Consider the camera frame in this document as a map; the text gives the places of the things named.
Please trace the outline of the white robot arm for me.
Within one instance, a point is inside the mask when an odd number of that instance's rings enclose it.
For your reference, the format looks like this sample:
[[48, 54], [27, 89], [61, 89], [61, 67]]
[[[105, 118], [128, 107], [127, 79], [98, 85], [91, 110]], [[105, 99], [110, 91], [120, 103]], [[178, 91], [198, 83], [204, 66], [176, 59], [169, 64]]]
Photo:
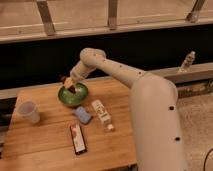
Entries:
[[106, 57], [101, 49], [85, 48], [63, 84], [72, 88], [99, 69], [130, 89], [129, 105], [138, 171], [189, 171], [175, 84], [156, 74]]

